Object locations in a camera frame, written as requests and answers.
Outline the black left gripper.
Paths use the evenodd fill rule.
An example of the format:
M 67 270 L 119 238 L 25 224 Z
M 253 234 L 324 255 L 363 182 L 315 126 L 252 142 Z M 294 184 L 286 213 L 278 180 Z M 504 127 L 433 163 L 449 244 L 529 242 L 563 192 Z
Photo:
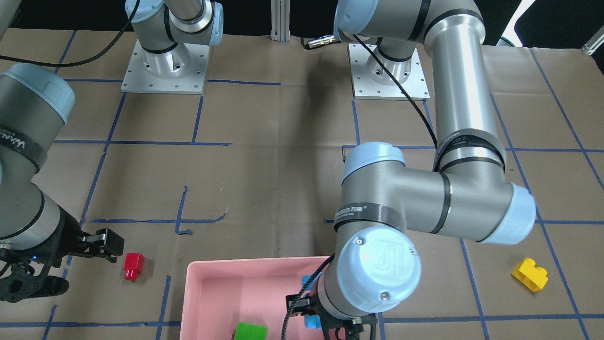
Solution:
M 304 316 L 307 314 L 307 305 L 309 304 L 308 300 L 301 300 L 301 297 L 297 297 L 296 294 L 286 295 L 285 303 L 286 303 L 286 311 L 285 316 L 291 318 L 292 316 Z M 319 316 L 327 316 L 334 315 L 330 314 L 330 311 L 334 310 L 334 306 L 331 303 L 326 289 L 323 287 L 322 283 L 315 283 L 313 289 L 310 291 L 310 296 L 313 297 L 315 301 L 315 312 Z

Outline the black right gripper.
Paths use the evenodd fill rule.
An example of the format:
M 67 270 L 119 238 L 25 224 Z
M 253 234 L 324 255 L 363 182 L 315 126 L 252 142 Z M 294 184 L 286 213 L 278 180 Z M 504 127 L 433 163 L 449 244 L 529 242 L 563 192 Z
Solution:
M 50 263 L 59 265 L 62 258 L 67 255 L 85 258 L 103 258 L 115 264 L 119 256 L 123 255 L 125 239 L 111 229 L 100 229 L 95 234 L 82 231 L 78 221 L 71 216 L 63 207 L 59 207 L 59 227 L 62 232 L 59 237 L 59 245 L 54 256 L 37 257 L 39 264 Z

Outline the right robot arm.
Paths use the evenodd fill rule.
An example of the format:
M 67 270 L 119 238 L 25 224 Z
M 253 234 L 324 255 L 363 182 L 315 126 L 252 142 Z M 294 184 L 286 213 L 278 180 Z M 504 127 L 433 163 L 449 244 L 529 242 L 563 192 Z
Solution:
M 213 0 L 128 0 L 137 43 L 121 86 L 127 93 L 201 94 L 209 48 L 219 45 L 224 9 Z M 26 61 L 1 76 L 1 258 L 59 266 L 62 257 L 114 263 L 124 241 L 110 230 L 81 231 L 32 178 L 47 160 L 74 105 L 52 64 Z

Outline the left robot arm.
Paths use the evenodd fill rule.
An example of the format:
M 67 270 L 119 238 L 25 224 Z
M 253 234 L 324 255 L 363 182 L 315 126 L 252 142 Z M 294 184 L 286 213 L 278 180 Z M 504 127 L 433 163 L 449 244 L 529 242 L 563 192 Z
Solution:
M 354 147 L 345 162 L 335 213 L 335 253 L 286 297 L 285 339 L 293 315 L 319 317 L 357 339 L 375 315 L 416 290 L 420 256 L 406 230 L 515 245 L 533 228 L 537 207 L 526 188 L 505 181 L 505 148 L 497 137 L 482 44 L 483 18 L 472 0 L 340 0 L 334 33 L 341 41 L 377 40 L 370 55 L 408 62 L 418 43 L 432 60 L 436 145 L 431 171 L 406 167 L 384 142 Z

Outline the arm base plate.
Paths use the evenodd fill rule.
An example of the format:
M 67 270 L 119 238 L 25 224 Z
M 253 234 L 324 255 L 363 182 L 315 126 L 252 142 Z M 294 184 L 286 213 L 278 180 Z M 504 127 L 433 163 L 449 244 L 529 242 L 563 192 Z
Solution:
M 155 54 L 136 41 L 121 85 L 124 93 L 192 94 L 204 92 L 210 47 L 180 43 Z
M 368 48 L 375 53 L 378 60 L 382 61 L 410 98 L 414 101 L 422 101 L 431 97 L 417 49 L 409 60 L 395 62 L 380 56 L 379 52 L 375 51 L 375 45 L 369 44 Z M 350 43 L 348 51 L 355 99 L 402 101 L 408 99 L 362 45 Z

